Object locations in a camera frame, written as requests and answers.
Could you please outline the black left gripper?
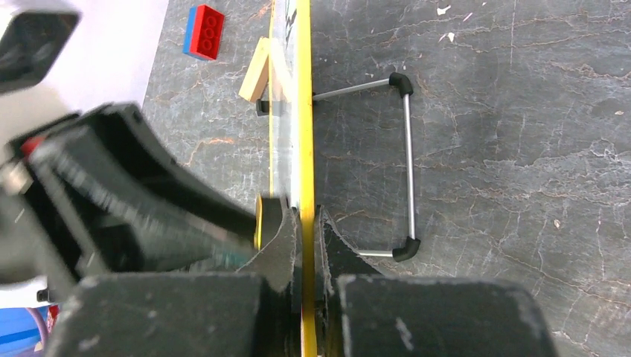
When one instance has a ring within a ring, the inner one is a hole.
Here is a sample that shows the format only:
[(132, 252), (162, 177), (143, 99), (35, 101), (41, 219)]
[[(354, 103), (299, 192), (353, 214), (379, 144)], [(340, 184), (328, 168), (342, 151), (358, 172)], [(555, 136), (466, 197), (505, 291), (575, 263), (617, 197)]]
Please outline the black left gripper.
[(134, 103), (66, 115), (6, 147), (26, 182), (1, 189), (1, 240), (17, 245), (1, 247), (2, 282), (44, 275), (63, 299), (108, 273), (115, 237), (145, 271), (239, 268), (256, 253), (255, 215), (180, 165)]

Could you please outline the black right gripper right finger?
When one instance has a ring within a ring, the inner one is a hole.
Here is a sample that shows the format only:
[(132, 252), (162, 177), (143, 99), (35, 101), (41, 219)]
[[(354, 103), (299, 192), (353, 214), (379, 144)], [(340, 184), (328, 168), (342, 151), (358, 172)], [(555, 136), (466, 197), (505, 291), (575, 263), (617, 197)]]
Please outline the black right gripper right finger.
[(332, 217), (314, 223), (316, 333), (323, 356), (556, 356), (541, 309), (506, 280), (385, 275)]

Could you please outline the yellow framed whiteboard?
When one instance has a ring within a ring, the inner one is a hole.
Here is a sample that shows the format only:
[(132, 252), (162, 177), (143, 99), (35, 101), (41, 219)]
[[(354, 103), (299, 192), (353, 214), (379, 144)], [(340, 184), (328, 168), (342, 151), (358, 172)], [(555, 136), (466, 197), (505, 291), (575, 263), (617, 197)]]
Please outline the yellow framed whiteboard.
[(273, 1), (269, 25), (270, 190), (300, 218), (301, 354), (317, 356), (310, 2)]

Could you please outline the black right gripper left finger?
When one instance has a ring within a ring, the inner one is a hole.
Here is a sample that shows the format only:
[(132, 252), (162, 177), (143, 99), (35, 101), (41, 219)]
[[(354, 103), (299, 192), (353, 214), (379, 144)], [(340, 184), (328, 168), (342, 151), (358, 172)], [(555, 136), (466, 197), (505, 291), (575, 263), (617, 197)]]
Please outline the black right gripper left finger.
[(295, 261), (300, 222), (236, 273), (133, 273), (83, 279), (62, 304), (47, 356), (299, 356)]

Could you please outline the yellow whiteboard eraser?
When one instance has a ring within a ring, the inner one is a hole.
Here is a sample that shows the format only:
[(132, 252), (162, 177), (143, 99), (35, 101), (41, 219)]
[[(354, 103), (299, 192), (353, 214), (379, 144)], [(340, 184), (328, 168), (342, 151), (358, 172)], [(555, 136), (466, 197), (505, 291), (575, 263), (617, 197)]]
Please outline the yellow whiteboard eraser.
[(256, 201), (256, 227), (254, 247), (261, 251), (277, 235), (288, 208), (286, 196), (258, 196)]

